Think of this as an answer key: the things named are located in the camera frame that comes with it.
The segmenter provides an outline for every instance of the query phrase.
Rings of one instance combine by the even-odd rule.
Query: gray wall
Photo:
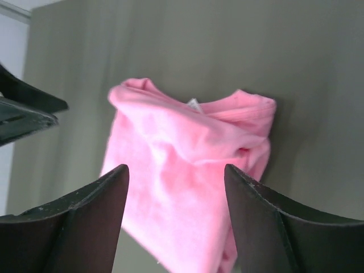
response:
[[[16,144],[9,211],[96,179],[114,113],[107,91],[150,77],[183,101],[238,88],[275,98],[263,182],[364,219],[363,28],[355,0],[71,0],[35,10],[25,79],[71,110],[59,128]],[[116,272],[162,270],[125,234],[119,245]]]

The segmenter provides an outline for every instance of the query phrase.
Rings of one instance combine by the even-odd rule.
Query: black object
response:
[[[19,216],[0,217],[1,273],[111,273],[129,169]]]
[[[58,124],[68,105],[14,77],[0,64],[0,146]]]
[[[364,222],[302,205],[233,165],[225,190],[242,272],[364,272]]]

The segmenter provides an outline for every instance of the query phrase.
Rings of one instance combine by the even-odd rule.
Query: pink fabric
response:
[[[113,88],[102,174],[127,164],[122,227],[173,273],[230,272],[237,257],[224,187],[231,163],[259,180],[275,101],[237,90],[203,114],[147,79]]]

